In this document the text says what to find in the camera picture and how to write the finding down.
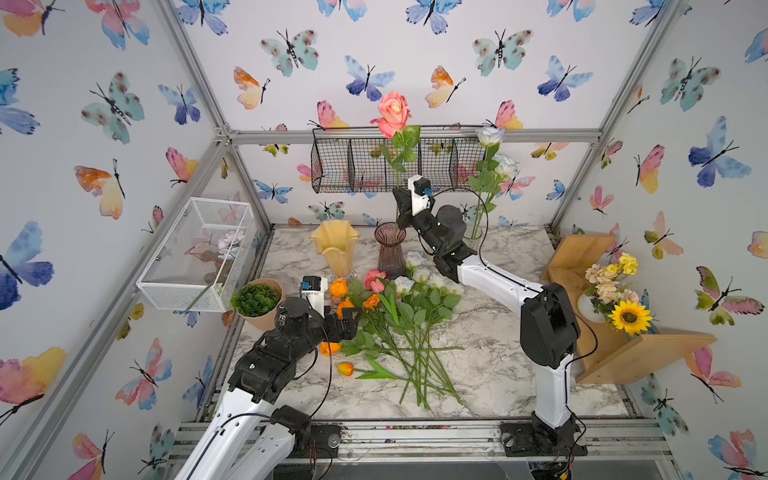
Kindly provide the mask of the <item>pink rose pair stem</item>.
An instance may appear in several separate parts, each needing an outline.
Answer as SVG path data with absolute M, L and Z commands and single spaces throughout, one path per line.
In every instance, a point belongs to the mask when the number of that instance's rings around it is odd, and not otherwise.
M 368 291 L 372 291 L 374 294 L 382 293 L 386 288 L 386 276 L 387 274 L 384 271 L 376 269 L 370 270 L 364 278 L 364 288 Z

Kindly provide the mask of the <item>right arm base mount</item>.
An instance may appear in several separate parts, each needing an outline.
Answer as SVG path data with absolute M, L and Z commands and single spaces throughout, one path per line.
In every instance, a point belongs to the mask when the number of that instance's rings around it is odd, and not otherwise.
M 586 456 L 587 448 L 576 443 L 577 431 L 573 418 L 553 428 L 533 414 L 527 422 L 502 423 L 500 440 L 507 457 Z

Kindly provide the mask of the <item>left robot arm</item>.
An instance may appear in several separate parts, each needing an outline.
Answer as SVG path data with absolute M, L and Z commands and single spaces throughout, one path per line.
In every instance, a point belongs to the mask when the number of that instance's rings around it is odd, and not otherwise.
M 309 449 L 310 414 L 277 400 L 297 375 L 297 363 L 324 343 L 351 340 L 362 309 L 337 314 L 301 297 L 285 299 L 275 328 L 237 362 L 206 431 L 177 479 L 266 479 L 283 460 Z

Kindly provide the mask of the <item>pink rose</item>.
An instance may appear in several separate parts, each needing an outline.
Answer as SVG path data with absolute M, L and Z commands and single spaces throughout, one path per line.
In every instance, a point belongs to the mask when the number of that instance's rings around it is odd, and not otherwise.
M 394 186 L 400 187 L 405 180 L 406 166 L 418 160 L 416 150 L 421 127 L 409 124 L 412 114 L 408 101 L 398 92 L 383 96 L 378 111 L 380 117 L 372 120 L 371 124 L 376 125 L 386 139 L 380 147 L 381 154 L 394 171 Z

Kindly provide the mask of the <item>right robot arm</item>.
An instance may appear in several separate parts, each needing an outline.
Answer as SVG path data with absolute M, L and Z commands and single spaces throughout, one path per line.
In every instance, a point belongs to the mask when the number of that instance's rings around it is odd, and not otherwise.
M 406 188 L 395 188 L 393 195 L 397 225 L 418 233 L 430 247 L 440 274 L 481 291 L 518 316 L 521 348 L 535 365 L 533 419 L 551 431 L 571 424 L 570 370 L 581 330 L 565 288 L 556 283 L 530 283 L 485 261 L 464 242 L 466 224 L 459 208 L 443 205 L 432 212 L 434 198 L 427 179 L 415 176 Z

